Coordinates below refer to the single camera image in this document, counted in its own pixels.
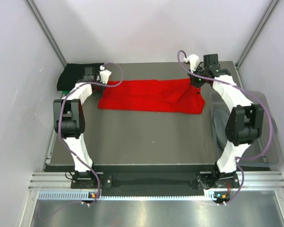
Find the grey t shirt in bin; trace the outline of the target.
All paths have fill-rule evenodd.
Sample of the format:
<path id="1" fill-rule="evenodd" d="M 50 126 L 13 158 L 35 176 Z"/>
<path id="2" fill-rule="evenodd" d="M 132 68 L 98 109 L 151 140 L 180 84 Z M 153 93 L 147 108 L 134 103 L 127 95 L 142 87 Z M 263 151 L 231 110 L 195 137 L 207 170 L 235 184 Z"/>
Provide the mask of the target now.
<path id="1" fill-rule="evenodd" d="M 230 116 L 229 109 L 222 105 L 216 105 L 213 108 L 213 123 L 215 127 L 215 135 L 219 156 L 223 153 L 227 144 L 225 127 Z"/>

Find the right corner aluminium post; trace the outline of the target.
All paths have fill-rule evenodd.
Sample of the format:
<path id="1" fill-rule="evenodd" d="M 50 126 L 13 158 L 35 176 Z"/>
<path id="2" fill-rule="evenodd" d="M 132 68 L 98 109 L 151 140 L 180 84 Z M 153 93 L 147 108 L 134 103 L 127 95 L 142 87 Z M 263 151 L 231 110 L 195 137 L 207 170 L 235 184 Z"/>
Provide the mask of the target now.
<path id="1" fill-rule="evenodd" d="M 271 18 L 273 12 L 277 8 L 281 1 L 280 0 L 270 0 L 269 5 L 267 6 L 264 14 L 261 16 L 260 21 L 257 23 L 255 30 L 253 31 L 251 37 L 249 38 L 246 46 L 244 47 L 242 53 L 239 56 L 238 61 L 235 63 L 235 67 L 237 70 L 243 65 L 253 46 L 255 45 L 257 39 L 260 37 L 262 31 L 264 30 L 266 24 Z"/>

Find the folded black t shirt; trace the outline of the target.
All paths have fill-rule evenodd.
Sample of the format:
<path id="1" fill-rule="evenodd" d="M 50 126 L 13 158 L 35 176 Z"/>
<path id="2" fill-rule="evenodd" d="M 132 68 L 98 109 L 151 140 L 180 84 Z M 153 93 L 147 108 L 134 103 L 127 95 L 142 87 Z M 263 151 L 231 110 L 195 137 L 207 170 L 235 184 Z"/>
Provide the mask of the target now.
<path id="1" fill-rule="evenodd" d="M 71 91 L 78 80 L 86 75 L 86 67 L 98 68 L 104 63 L 76 64 L 68 63 L 58 78 L 57 91 Z"/>

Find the left corner aluminium post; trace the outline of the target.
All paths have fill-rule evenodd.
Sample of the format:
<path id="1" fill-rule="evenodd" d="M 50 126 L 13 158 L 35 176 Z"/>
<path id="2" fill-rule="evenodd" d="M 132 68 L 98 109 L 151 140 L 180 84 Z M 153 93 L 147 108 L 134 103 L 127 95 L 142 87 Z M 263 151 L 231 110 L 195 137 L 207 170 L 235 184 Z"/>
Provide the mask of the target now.
<path id="1" fill-rule="evenodd" d="M 39 11 L 36 3 L 34 0 L 24 0 L 24 2 L 27 4 L 29 10 L 34 15 L 34 18 L 36 19 L 38 25 L 40 26 L 42 32 L 44 33 L 47 41 L 49 42 L 51 48 L 53 49 L 54 53 L 56 54 L 57 58 L 61 62 L 61 64 L 66 67 L 67 61 L 62 54 L 54 36 L 52 35 L 46 21 L 44 20 L 41 12 Z"/>

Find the aluminium frame rail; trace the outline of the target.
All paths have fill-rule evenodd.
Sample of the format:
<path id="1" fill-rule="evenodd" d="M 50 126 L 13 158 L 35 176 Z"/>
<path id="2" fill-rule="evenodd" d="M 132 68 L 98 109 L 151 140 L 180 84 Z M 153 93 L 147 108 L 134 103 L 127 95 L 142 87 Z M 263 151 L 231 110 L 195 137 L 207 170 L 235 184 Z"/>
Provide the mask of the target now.
<path id="1" fill-rule="evenodd" d="M 284 179 L 278 171 L 246 171 L 244 173 L 243 191 L 284 191 Z M 68 190 L 71 180 L 65 173 L 47 172 L 33 173 L 29 190 Z"/>

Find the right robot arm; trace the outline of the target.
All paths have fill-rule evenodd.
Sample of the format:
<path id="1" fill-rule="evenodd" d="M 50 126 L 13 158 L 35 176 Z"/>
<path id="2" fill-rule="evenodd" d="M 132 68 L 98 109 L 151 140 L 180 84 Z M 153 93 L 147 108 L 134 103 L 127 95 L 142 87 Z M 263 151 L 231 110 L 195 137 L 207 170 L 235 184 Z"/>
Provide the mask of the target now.
<path id="1" fill-rule="evenodd" d="M 201 87 L 206 82 L 220 95 L 226 104 L 230 116 L 225 126 L 226 146 L 221 157 L 215 162 L 209 175 L 199 175 L 198 183 L 203 189 L 214 186 L 223 187 L 235 179 L 237 163 L 249 146 L 261 136 L 264 109 L 254 104 L 236 88 L 232 75 L 227 69 L 221 69 L 217 54 L 199 57 L 191 54 L 184 58 L 189 64 L 190 82 Z"/>

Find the red t shirt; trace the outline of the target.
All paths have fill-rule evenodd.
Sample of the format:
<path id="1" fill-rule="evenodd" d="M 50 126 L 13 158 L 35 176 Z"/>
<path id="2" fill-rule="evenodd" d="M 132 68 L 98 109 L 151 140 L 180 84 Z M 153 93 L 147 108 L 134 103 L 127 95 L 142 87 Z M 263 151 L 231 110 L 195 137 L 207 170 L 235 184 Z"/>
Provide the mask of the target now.
<path id="1" fill-rule="evenodd" d="M 110 81 L 99 100 L 106 110 L 201 114 L 205 101 L 190 79 Z"/>

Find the corner aluminium post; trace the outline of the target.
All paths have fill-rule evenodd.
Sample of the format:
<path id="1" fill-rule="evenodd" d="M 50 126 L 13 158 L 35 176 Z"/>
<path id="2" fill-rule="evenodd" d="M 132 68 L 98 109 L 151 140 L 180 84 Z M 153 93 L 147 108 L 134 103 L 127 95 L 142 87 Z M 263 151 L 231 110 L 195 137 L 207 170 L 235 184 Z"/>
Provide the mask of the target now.
<path id="1" fill-rule="evenodd" d="M 249 38 L 246 46 L 244 47 L 242 53 L 239 56 L 238 61 L 235 63 L 235 67 L 237 70 L 243 65 L 253 46 L 255 45 L 257 39 L 260 37 L 262 31 L 264 30 L 266 24 L 271 18 L 273 12 L 277 8 L 281 1 L 280 0 L 270 0 L 269 5 L 267 6 L 264 14 L 261 16 L 260 21 L 257 23 L 255 30 L 253 31 L 251 37 Z"/>
<path id="2" fill-rule="evenodd" d="M 54 53 L 56 54 L 57 58 L 61 62 L 61 64 L 66 67 L 67 61 L 62 54 L 54 36 L 52 35 L 46 21 L 44 20 L 41 12 L 39 11 L 36 3 L 34 0 L 24 0 L 24 2 L 27 4 L 29 10 L 34 15 L 34 18 L 36 19 L 38 25 L 40 26 L 42 32 L 44 33 L 47 41 L 49 42 L 51 48 L 53 49 Z"/>

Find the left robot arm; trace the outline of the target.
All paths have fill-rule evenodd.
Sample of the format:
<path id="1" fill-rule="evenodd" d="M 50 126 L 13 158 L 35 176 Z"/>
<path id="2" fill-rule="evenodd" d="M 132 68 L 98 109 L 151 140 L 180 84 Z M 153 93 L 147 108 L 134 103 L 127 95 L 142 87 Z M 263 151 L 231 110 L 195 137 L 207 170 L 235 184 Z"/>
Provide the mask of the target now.
<path id="1" fill-rule="evenodd" d="M 103 92 L 111 74 L 103 65 L 92 67 L 65 97 L 53 101 L 54 130 L 73 158 L 71 180 L 75 185 L 83 183 L 89 188 L 99 187 L 100 178 L 93 169 L 84 139 L 86 123 L 82 106 L 87 98 Z"/>

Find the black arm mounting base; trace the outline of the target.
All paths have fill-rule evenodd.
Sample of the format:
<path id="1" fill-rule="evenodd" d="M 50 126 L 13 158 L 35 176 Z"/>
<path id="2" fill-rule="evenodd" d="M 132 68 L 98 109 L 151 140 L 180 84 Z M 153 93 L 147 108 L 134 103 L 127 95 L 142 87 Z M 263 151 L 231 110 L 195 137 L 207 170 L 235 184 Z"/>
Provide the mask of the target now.
<path id="1" fill-rule="evenodd" d="M 100 189 L 106 196 L 189 196 L 203 195 L 198 183 L 199 175 L 209 175 L 211 165 L 103 165 L 94 166 L 100 178 L 99 187 L 88 183 L 73 184 L 73 189 Z M 210 189 L 222 189 L 229 195 L 239 187 L 237 173 L 233 182 Z"/>

